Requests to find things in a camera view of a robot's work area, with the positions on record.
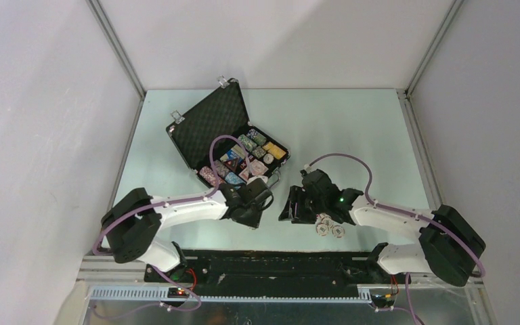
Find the black poker set case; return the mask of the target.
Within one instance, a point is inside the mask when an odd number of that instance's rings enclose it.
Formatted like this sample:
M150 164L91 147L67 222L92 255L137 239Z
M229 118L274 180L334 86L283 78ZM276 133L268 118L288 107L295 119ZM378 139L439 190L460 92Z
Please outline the black poker set case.
M220 160L221 156L235 145L245 149L238 137L246 135L251 128L257 129L266 136L267 142L273 142L285 149L287 155L267 165L263 162L267 152L262 146L257 146L252 153L249 153L250 158L247 159L247 163L250 165L251 160L261 161L268 168L268 172L264 175L269 177L268 186L278 184L281 178L280 169L290 157L289 149L251 122L237 79L219 77L219 82L220 86L216 90L186 113L172 112L174 121L167 127L171 141L197 178L205 186L212 188L198 174L199 170L208 166L216 176L219 176L214 161Z

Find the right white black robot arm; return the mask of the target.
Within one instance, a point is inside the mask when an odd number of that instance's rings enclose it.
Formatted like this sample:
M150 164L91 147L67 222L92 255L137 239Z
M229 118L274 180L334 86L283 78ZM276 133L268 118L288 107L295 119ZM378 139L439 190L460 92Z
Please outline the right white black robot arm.
M486 243L454 207L442 204L434 211L388 207L361 190L340 189L320 169L303 169L301 177L300 186L290 187L279 221L323 224L330 219L338 225L384 230L409 241L374 247L366 266L373 282L418 273L461 287L474 276Z

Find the blue patterned card deck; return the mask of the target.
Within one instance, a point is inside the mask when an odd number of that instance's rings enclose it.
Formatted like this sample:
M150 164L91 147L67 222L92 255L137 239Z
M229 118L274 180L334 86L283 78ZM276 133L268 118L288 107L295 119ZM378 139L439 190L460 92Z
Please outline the blue patterned card deck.
M239 145L235 145L229 149L220 161L234 173L241 173L248 167L247 159L250 158L250 154L247 150L243 149Z

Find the purple grey chip stack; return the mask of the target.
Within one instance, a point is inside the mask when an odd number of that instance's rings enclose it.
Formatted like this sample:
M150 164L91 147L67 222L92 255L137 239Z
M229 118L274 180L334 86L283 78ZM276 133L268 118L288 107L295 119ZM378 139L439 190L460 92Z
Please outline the purple grey chip stack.
M214 166L217 170L217 174L220 176L220 178L226 177L231 171L230 169L220 160L214 161Z

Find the red playing card deck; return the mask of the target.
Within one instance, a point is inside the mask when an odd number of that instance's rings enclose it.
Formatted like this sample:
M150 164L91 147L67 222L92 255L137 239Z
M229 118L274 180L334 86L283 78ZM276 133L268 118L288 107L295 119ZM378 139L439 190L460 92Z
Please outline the red playing card deck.
M246 163L246 161L242 162L243 170L238 174L238 176L247 181L249 178L254 176L262 176L268 172L268 168L259 160L251 160L250 165Z

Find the green poker chip stack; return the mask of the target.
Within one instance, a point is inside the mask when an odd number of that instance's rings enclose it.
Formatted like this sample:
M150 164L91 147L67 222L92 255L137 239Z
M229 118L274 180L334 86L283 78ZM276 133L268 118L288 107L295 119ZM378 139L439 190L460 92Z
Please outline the green poker chip stack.
M249 153L252 153L258 146L251 138L249 138L246 135L240 135L238 137L238 140L244 146L245 150Z

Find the yellow poker chip stack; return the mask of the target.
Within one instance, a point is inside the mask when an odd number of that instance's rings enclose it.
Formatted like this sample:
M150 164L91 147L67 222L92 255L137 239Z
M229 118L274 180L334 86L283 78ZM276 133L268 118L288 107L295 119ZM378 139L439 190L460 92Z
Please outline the yellow poker chip stack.
M271 154L275 160L281 160L287 155L287 151L273 142L267 142L262 148Z

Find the white red chip stack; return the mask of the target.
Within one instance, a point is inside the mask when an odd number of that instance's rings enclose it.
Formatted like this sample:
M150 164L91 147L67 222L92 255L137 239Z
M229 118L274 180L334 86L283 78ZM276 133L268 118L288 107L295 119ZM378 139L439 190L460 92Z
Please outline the white red chip stack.
M342 238L345 235L345 229L339 223L333 221L329 215L322 213L316 217L316 233L320 236Z

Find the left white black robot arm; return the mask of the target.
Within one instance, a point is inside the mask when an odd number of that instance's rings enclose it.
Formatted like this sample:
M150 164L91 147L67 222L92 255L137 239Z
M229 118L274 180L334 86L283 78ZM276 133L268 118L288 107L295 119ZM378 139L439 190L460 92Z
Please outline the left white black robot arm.
M221 183L199 194L176 197L151 196L145 188L135 188L120 199L101 219L101 232L93 247L116 263L141 261L160 270L171 282L179 282L187 273L187 264L178 243L163 240L159 234L176 225L195 221L231 220L256 229L274 195L262 179L235 187Z

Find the light blue chip stack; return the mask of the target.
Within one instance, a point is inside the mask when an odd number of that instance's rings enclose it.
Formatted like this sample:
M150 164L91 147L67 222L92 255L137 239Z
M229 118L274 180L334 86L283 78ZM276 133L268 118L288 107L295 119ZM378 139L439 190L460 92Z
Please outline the light blue chip stack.
M233 185L233 186L241 186L242 184L245 184L246 182L241 178L239 177L237 174L235 174L234 172L229 172L225 177L224 177L224 180Z

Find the red white chip row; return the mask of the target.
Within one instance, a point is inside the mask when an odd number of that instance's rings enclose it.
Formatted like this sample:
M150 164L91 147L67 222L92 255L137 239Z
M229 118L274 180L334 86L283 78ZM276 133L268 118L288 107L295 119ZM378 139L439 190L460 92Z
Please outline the red white chip row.
M198 174L211 186L215 187L221 183L224 183L224 180L220 176L216 176L214 174L212 168L208 166L204 166L199 170Z

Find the blue white chip stack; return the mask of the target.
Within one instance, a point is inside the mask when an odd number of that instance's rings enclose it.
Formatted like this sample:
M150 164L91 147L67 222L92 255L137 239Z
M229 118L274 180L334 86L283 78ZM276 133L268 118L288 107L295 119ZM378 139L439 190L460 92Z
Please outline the blue white chip stack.
M254 128L249 129L246 136L253 140L258 146L263 146L267 142L266 136Z

